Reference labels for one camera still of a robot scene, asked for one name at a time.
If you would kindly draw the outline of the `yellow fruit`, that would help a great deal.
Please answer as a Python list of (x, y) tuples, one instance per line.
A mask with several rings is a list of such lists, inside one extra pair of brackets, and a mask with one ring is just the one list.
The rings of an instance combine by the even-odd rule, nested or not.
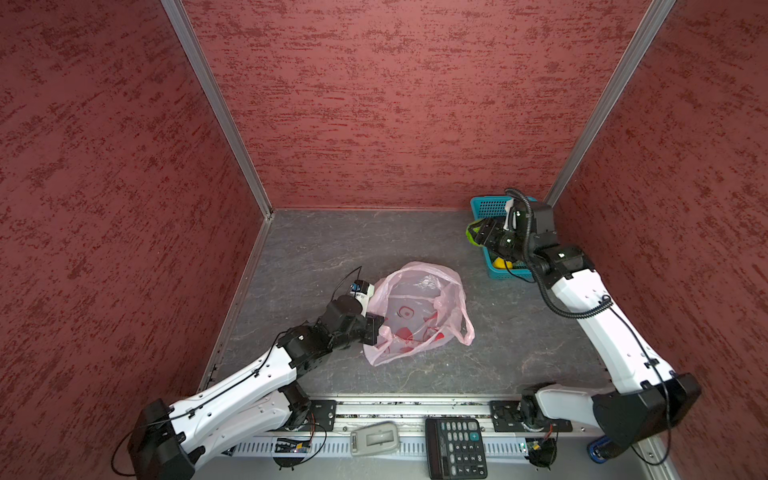
[(493, 267), (499, 270), (512, 270), (514, 269), (514, 263), (512, 261), (505, 260), (501, 257), (497, 257), (493, 261)]

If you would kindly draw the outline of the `small green fruit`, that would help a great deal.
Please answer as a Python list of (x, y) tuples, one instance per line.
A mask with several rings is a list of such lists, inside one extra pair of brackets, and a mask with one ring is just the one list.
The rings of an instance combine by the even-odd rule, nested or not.
[(483, 246), (483, 240), (482, 240), (482, 234), (481, 234), (483, 225), (484, 225), (484, 220), (480, 219), (467, 226), (466, 237), (468, 241), (474, 246), (477, 246), (477, 247)]

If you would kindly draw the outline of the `pink plastic bag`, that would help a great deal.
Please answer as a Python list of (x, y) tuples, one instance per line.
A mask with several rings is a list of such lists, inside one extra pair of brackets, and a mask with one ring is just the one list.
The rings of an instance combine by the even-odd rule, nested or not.
[(375, 344), (363, 347), (374, 367), (476, 338), (461, 277), (445, 266), (414, 261), (380, 279), (368, 311), (384, 318)]

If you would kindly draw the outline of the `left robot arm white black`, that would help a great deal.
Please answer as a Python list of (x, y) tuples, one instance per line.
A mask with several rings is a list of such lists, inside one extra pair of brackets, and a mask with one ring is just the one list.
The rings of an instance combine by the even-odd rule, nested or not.
[(298, 379), (336, 350), (373, 346), (382, 316), (368, 310), (373, 285), (331, 300), (313, 323), (277, 335), (267, 352), (216, 385), (166, 404), (157, 399), (139, 414), (127, 450), (137, 479), (190, 479), (211, 458), (249, 436), (300, 427), (311, 402)]

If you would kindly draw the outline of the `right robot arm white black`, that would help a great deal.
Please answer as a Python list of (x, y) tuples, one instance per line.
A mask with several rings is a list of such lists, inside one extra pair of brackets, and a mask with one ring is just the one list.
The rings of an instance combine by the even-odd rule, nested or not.
[(470, 242), (498, 276), (532, 280), (556, 315), (575, 321), (600, 356), (610, 381), (603, 389), (540, 384), (527, 388), (514, 418), (527, 430), (558, 420), (598, 428), (589, 455), (597, 463), (640, 441), (670, 434), (702, 392), (691, 374), (678, 374), (642, 337), (610, 296), (594, 263), (576, 245), (559, 241), (552, 208), (518, 197), (475, 197)]

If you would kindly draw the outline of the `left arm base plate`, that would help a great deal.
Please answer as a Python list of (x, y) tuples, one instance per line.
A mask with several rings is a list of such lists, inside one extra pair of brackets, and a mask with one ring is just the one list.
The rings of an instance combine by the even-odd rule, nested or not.
[(310, 408), (301, 432), (310, 432), (312, 429), (321, 430), (323, 427), (328, 433), (334, 429), (338, 402), (335, 400), (311, 399)]

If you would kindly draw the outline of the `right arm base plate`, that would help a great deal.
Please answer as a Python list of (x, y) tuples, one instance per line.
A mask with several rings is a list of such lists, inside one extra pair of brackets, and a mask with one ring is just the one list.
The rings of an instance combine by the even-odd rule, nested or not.
[(490, 418), (497, 433), (571, 433), (573, 425), (568, 420), (545, 419), (536, 426), (526, 425), (519, 401), (495, 400), (489, 402)]

